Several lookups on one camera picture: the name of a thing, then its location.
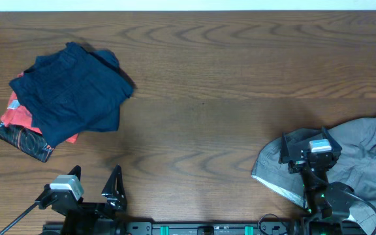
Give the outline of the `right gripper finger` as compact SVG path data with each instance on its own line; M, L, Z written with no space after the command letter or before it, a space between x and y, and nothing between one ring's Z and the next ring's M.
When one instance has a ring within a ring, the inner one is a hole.
M334 153L341 153L342 147L330 135L330 133L328 132L328 129L326 127L322 127L321 132L322 132L323 138L327 139L327 141L329 141L329 144L330 144L330 146L332 148L332 152L334 152Z
M281 137L281 149L279 153L279 163L288 163L290 161L290 153L285 133Z

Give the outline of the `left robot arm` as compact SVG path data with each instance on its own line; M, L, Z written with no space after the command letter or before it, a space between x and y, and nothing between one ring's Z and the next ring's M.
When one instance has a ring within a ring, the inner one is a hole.
M105 203L84 202L80 177L81 167L76 165L68 174L45 185L35 204L40 210L50 206L65 216L61 234L126 234L125 222L117 218L117 213L127 209L121 167L115 166L102 190Z

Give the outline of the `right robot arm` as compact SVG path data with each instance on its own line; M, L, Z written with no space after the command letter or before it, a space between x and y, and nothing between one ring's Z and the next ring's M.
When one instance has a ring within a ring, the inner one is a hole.
M283 134L279 163L287 164L290 174L299 173L302 177L309 215L301 218L301 233L349 234L344 221L351 215L351 206L361 202L373 210L375 217L376 207L356 196L351 186L328 181L326 173L339 160L342 147L326 128L321 133L321 139L311 140L305 149L299 150L293 149ZM371 233L376 234L376 222Z

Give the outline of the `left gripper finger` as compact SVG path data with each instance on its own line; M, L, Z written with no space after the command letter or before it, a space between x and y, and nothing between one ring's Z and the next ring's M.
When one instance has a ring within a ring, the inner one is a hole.
M127 203L123 186L122 169L118 164L108 178L101 195L104 196L107 199L107 202L111 204Z
M81 178L81 167L76 165L68 174L67 177L71 181L80 181Z

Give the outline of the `grey shorts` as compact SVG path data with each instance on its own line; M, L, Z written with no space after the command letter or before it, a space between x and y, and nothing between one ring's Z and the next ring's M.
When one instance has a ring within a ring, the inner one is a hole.
M337 164L327 172L330 182L351 186L356 195L376 207L376 117L365 117L328 131L342 147ZM267 144L259 153L251 176L299 207L305 206L302 178L279 164L281 139Z

